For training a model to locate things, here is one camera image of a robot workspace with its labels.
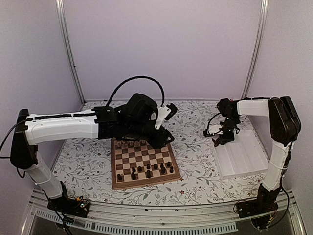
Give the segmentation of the wooden chess board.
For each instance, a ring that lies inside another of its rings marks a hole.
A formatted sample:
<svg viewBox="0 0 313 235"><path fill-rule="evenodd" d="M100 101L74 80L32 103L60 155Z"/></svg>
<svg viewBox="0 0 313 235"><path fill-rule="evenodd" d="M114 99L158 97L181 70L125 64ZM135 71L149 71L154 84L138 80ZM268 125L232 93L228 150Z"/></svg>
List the wooden chess board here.
<svg viewBox="0 0 313 235"><path fill-rule="evenodd" d="M170 183L182 180L174 152L170 144L161 149L154 149L148 143L141 147L118 148L111 139L111 173L112 173L112 189L126 190L139 188L143 186L153 186L158 184ZM170 167L167 162L171 162L174 172L170 173ZM160 164L164 164L165 174L161 174ZM151 178L146 177L147 165L150 165ZM158 165L158 169L154 169L154 164ZM138 167L142 167L142 171L138 172ZM132 168L136 169L136 180L131 179ZM123 176L123 181L117 180L117 175Z"/></svg>

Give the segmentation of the dark knight piece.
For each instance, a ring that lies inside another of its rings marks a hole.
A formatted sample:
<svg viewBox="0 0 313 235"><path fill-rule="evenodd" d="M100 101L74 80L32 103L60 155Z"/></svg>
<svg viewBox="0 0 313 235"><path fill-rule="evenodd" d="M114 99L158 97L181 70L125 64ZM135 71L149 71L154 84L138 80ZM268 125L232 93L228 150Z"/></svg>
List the dark knight piece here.
<svg viewBox="0 0 313 235"><path fill-rule="evenodd" d="M133 173L133 172L131 173L131 179L132 179L132 180L136 180L136 174Z"/></svg>

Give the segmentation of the dark king piece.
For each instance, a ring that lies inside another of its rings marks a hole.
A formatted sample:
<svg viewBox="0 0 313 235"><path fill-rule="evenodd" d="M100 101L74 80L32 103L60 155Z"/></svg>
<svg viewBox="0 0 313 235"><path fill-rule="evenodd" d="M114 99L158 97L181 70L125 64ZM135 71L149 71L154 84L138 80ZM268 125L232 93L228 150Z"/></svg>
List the dark king piece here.
<svg viewBox="0 0 313 235"><path fill-rule="evenodd" d="M151 178L151 176L152 176L152 175L151 175L151 171L147 170L147 171L146 171L146 177L147 177L147 178Z"/></svg>

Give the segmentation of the dark rook corner piece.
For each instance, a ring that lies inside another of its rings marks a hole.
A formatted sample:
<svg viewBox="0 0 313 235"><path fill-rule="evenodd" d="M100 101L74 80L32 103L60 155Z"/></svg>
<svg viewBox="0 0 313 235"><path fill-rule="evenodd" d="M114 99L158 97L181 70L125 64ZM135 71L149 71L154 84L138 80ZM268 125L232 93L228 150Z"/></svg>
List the dark rook corner piece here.
<svg viewBox="0 0 313 235"><path fill-rule="evenodd" d="M123 181L123 176L122 176L121 174L118 174L118 175L117 175L117 180L118 180L119 182L122 182L122 181Z"/></svg>

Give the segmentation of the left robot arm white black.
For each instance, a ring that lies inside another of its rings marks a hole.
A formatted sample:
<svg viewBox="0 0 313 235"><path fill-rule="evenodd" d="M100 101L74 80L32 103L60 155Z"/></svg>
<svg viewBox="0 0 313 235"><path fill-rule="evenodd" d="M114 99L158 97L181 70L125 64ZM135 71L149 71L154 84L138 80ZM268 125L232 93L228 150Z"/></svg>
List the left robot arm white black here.
<svg viewBox="0 0 313 235"><path fill-rule="evenodd" d="M74 113L36 115L22 109L12 134L11 164L24 170L61 212L69 212L73 203L67 190L55 178L39 157L38 145L50 141L74 138L111 139L119 141L145 140L153 148L162 148L174 140L163 127L176 112L174 104L157 105L144 94L134 94L121 106L94 107Z"/></svg>

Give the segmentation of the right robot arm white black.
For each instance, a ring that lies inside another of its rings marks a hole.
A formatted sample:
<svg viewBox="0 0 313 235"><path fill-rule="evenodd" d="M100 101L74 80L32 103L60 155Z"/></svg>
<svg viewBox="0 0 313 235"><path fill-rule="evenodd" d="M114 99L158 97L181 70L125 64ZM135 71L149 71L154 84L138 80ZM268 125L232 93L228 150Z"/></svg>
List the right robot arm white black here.
<svg viewBox="0 0 313 235"><path fill-rule="evenodd" d="M257 199L253 202L256 213L264 213L271 207L282 189L282 177L287 171L294 142L301 130L301 122L289 96L272 98L221 99L217 104L219 114L225 120L215 132L218 137L214 146L234 141L240 116L263 116L269 118L272 152L267 174L260 184Z"/></svg>

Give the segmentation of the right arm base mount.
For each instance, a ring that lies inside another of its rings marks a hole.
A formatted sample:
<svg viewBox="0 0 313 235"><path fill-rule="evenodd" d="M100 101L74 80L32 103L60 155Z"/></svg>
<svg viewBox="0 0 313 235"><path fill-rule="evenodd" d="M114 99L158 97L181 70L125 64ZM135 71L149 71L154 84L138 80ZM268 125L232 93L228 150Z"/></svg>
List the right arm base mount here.
<svg viewBox="0 0 313 235"><path fill-rule="evenodd" d="M260 184L257 192L257 198L254 200L244 200L235 204L236 213L240 218L251 217L267 213L267 215L252 219L252 225L259 230L267 229L272 221L270 211L278 209L276 202L277 196L281 190L281 185L272 191L268 191Z"/></svg>

